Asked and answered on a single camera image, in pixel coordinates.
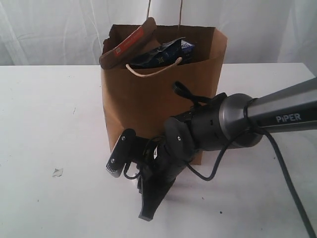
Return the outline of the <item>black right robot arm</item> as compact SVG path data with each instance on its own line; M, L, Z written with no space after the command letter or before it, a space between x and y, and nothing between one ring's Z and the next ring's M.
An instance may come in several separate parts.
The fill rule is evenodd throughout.
M187 112L169 117L164 123L163 134L144 147L146 164L141 166L138 179L142 195L141 219L153 219L176 177L190 167L198 153L219 152L211 174L201 176L202 180L210 181L226 150L253 147L263 136L273 146L300 215L307 218L272 134L316 129L315 78L260 98L242 93L230 96L221 93L213 98L196 96L180 82L173 84L173 90L191 100L193 106Z

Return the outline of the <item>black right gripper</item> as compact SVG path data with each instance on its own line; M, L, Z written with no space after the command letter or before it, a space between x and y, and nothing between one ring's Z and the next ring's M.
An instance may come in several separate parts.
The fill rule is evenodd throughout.
M151 221L188 162L188 136L168 135L153 139L137 136L135 149L142 202L138 218Z

